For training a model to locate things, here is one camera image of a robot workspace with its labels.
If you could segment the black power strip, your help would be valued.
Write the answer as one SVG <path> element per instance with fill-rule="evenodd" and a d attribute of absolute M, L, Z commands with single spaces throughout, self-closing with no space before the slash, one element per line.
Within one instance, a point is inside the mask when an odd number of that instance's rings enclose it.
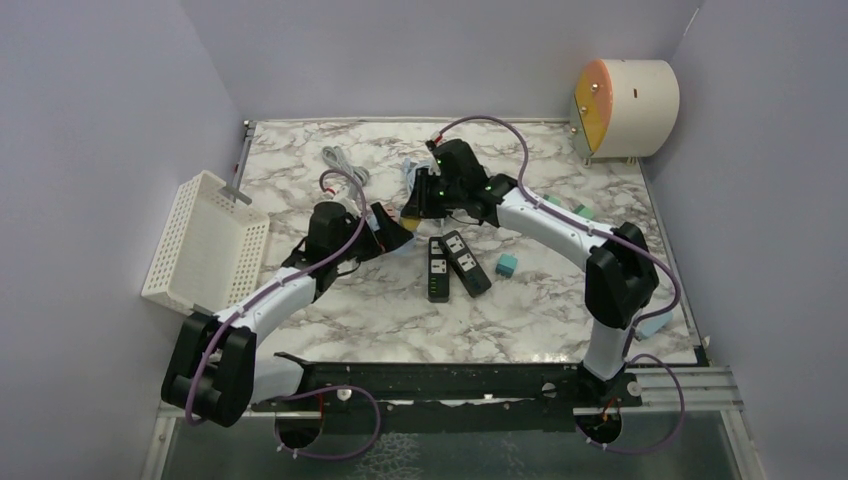
<path fill-rule="evenodd" d="M 448 264 L 471 297 L 479 297 L 491 288 L 491 280 L 458 231 L 448 232 L 438 240 L 438 243 L 447 256 Z"/>
<path fill-rule="evenodd" d="M 440 240 L 438 236 L 428 239 L 427 298 L 431 303 L 447 303 L 450 299 L 448 256 Z"/>

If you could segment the teal cube plug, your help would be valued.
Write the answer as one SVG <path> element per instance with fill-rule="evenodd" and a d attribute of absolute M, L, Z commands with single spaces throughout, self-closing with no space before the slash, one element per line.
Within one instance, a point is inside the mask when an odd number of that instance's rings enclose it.
<path fill-rule="evenodd" d="M 510 254 L 501 254 L 495 267 L 495 273 L 505 278 L 511 278 L 517 268 L 518 259 Z"/>

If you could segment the green cube plug pair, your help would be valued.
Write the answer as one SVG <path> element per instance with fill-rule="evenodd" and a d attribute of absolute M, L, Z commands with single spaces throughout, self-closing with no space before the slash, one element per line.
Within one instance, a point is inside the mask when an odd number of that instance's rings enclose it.
<path fill-rule="evenodd" d="M 580 217 L 585 218 L 587 220 L 593 220 L 594 219 L 594 212 L 589 207 L 587 207 L 583 204 L 579 204 L 577 207 L 575 207 L 573 209 L 573 212 L 575 214 L 579 215 Z"/>

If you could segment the round light blue power socket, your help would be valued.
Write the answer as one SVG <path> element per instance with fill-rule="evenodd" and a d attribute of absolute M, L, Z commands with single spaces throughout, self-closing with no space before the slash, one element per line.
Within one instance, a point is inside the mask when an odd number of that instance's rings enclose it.
<path fill-rule="evenodd" d="M 411 255 L 414 252 L 416 246 L 416 237 L 413 236 L 410 240 L 406 241 L 399 247 L 395 248 L 389 255 L 397 256 L 397 257 L 406 257 Z"/>

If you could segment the yellow cube plug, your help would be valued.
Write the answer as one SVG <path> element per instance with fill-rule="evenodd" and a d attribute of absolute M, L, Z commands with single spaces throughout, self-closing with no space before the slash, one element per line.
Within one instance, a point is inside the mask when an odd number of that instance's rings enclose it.
<path fill-rule="evenodd" d="M 402 226 L 403 226 L 406 230 L 408 230 L 408 231 L 410 231 L 410 232 L 415 233 L 415 232 L 418 230 L 418 228 L 419 228 L 419 226 L 420 226 L 420 224 L 421 224 L 421 219 L 420 219 L 420 218 L 408 218 L 408 217 L 402 217 L 402 218 L 400 219 L 400 224 L 401 224 L 401 225 L 402 225 Z"/>

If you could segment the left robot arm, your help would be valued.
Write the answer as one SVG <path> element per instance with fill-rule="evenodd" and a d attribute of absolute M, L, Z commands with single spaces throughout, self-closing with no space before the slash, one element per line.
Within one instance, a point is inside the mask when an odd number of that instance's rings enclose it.
<path fill-rule="evenodd" d="M 306 236 L 262 287 L 212 314 L 195 312 L 183 322 L 161 386 L 164 403 L 183 409 L 196 424 L 232 426 L 247 407 L 275 397 L 290 410 L 313 401 L 314 384 L 293 361 L 258 365 L 258 346 L 293 314 L 318 300 L 340 277 L 340 264 L 362 264 L 396 251 L 414 235 L 380 203 L 377 222 L 341 203 L 315 205 Z"/>

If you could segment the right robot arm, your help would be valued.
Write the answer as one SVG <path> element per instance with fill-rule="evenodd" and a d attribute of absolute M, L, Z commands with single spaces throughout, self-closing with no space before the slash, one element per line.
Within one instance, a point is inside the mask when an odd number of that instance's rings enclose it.
<path fill-rule="evenodd" d="M 442 219 L 462 210 L 480 224 L 504 228 L 550 248 L 585 274 L 584 302 L 593 317 L 588 373 L 577 380 L 579 398 L 600 407 L 617 392 L 635 318 L 650 303 L 659 278 L 640 228 L 586 220 L 522 187 L 505 174 L 490 176 L 461 139 L 426 144 L 438 171 L 418 172 L 401 210 L 404 218 Z"/>

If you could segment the white perforated plastic basket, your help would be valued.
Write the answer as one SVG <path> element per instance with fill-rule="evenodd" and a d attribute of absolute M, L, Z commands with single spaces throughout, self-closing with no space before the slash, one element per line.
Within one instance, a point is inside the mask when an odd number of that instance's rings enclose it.
<path fill-rule="evenodd" d="M 141 296 L 184 315 L 243 300 L 256 289 L 269 225 L 266 213 L 202 171 L 176 192 Z"/>

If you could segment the white cylindrical drum device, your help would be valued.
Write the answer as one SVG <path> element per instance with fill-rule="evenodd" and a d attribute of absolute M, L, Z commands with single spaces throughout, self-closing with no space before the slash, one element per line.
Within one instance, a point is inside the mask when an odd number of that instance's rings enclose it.
<path fill-rule="evenodd" d="M 669 138 L 680 89 L 664 60 L 594 59 L 571 97 L 573 148 L 584 160 L 645 158 Z"/>

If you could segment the light blue usb stick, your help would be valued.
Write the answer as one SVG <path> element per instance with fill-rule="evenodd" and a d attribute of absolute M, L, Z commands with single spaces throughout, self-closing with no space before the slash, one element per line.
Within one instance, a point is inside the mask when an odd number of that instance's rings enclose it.
<path fill-rule="evenodd" d="M 672 319 L 672 311 L 645 319 L 634 327 L 634 338 L 638 341 L 646 340 L 665 328 Z"/>

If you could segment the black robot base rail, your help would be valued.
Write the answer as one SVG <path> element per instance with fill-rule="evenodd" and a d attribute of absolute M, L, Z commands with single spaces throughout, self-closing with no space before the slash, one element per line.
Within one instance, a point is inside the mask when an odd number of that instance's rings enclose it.
<path fill-rule="evenodd" d="M 619 373 L 602 382 L 575 363 L 306 362 L 298 390 L 262 394 L 254 412 L 320 424 L 328 434 L 575 431 L 578 416 L 639 407 Z"/>

